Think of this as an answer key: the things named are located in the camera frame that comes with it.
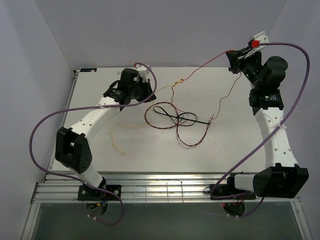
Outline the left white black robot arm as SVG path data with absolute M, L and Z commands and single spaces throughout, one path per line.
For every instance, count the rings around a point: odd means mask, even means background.
M 124 68 L 120 79 L 109 86 L 96 108 L 71 127 L 61 127 L 56 133 L 55 159 L 90 185 L 88 193 L 95 200 L 106 195 L 106 181 L 94 168 L 90 143 L 100 129 L 132 101 L 139 104 L 156 99 L 156 88 L 151 87 L 148 78 L 151 72 L 148 65 L 141 63 L 134 68 Z

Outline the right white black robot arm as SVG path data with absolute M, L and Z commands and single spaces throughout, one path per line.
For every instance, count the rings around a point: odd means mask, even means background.
M 256 173 L 232 173 L 221 192 L 232 199 L 244 193 L 258 197 L 294 198 L 309 178 L 307 168 L 300 167 L 291 150 L 282 121 L 284 104 L 280 84 L 286 77 L 288 63 L 272 56 L 262 63 L 262 54 L 248 49 L 226 53 L 229 71 L 242 73 L 249 80 L 249 105 L 259 125 L 265 150 L 265 169 Z

